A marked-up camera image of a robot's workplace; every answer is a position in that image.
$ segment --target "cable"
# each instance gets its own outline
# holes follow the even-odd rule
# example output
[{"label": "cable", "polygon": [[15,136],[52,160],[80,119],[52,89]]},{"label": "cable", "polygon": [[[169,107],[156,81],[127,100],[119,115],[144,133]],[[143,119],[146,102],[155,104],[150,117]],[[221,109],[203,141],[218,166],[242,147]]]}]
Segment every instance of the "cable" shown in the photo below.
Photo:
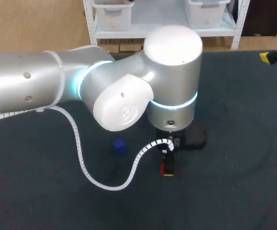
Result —
[{"label": "cable", "polygon": [[173,142],[169,139],[159,139],[159,140],[155,140],[155,141],[151,142],[150,144],[143,147],[142,150],[140,150],[139,153],[136,155],[136,158],[135,158],[135,160],[133,162],[133,165],[132,165],[130,175],[129,175],[128,179],[122,185],[119,185],[119,186],[116,186],[116,187],[106,186],[106,185],[103,185],[103,184],[99,183],[94,178],[92,178],[91,175],[89,174],[89,172],[87,171],[87,169],[85,167],[85,164],[84,164],[84,159],[83,159],[83,156],[82,156],[82,148],[81,148],[81,141],[80,141],[80,136],[79,136],[79,132],[78,132],[78,127],[75,123],[75,120],[72,118],[72,116],[65,109],[63,109],[59,106],[56,106],[56,105],[52,106],[52,107],[42,107],[42,108],[38,108],[38,109],[31,109],[31,110],[25,110],[25,111],[19,111],[19,112],[3,113],[3,114],[0,114],[0,119],[4,119],[4,118],[14,116],[14,115],[18,115],[18,114],[23,114],[23,113],[34,111],[34,110],[36,110],[37,112],[42,112],[42,111],[44,111],[44,109],[56,110],[56,111],[60,112],[61,114],[63,114],[68,119],[68,121],[70,122],[70,124],[72,126],[73,132],[75,134],[79,163],[80,163],[80,166],[81,166],[81,169],[82,169],[84,175],[95,186],[97,186],[99,188],[102,188],[102,189],[105,189],[105,190],[119,191],[119,190],[122,190],[122,189],[126,188],[131,183],[131,181],[132,181],[132,179],[135,175],[137,165],[138,165],[141,157],[150,148],[152,148],[156,145],[160,145],[160,144],[167,144],[171,151],[174,149]]}]

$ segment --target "storage bin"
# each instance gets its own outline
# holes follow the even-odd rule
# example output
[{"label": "storage bin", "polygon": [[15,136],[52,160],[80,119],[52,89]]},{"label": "storage bin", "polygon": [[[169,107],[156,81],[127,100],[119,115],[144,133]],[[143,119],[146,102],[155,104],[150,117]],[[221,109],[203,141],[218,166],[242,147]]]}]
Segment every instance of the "storage bin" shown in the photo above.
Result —
[{"label": "storage bin", "polygon": [[98,27],[102,31],[128,31],[131,27],[131,13],[134,3],[121,5],[100,5],[93,3],[98,15]]},{"label": "storage bin", "polygon": [[185,0],[185,12],[190,28],[218,27],[226,4],[231,0]]}]

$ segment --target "dark gray mat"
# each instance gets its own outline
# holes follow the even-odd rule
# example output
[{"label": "dark gray mat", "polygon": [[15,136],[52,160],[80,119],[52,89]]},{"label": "dark gray mat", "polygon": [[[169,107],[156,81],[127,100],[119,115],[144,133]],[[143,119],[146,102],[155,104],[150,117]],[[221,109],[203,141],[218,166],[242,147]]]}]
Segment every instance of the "dark gray mat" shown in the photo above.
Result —
[{"label": "dark gray mat", "polygon": [[[155,129],[146,117],[110,133],[82,103],[76,120],[87,168],[119,185]],[[147,153],[119,192],[92,185],[78,163],[71,126],[55,111],[0,121],[0,230],[277,230],[277,65],[257,52],[206,53],[195,118],[209,131],[202,151],[181,152],[176,176]],[[116,156],[111,142],[127,141]]]}]

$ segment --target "white shelf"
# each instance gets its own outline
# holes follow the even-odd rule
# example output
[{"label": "white shelf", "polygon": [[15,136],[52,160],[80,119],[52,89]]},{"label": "white shelf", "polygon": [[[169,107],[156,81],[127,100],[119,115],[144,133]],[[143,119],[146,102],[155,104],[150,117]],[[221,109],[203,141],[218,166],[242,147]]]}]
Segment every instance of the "white shelf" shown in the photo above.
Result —
[{"label": "white shelf", "polygon": [[[95,20],[95,38],[146,38],[156,28],[164,25],[184,25],[188,22],[181,1],[136,1],[132,8],[132,24],[129,31],[106,32]],[[223,14],[220,27],[195,29],[201,37],[234,36],[236,25],[227,9]]]}]

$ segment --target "screw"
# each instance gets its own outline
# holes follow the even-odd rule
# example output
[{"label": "screw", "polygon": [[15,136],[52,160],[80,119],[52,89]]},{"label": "screw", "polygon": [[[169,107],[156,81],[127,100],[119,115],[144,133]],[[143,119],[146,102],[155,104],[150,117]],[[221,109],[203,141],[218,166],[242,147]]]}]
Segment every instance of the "screw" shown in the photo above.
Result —
[{"label": "screw", "polygon": [[23,74],[23,76],[24,76],[26,79],[29,79],[29,78],[31,77],[31,73],[25,72],[25,73]]},{"label": "screw", "polygon": [[32,97],[32,96],[26,96],[25,100],[26,100],[27,102],[30,102],[31,100],[33,100],[33,97]]},{"label": "screw", "polygon": [[173,126],[174,124],[175,124],[175,121],[173,121],[173,120],[167,121],[167,125],[169,125],[169,126]]}]

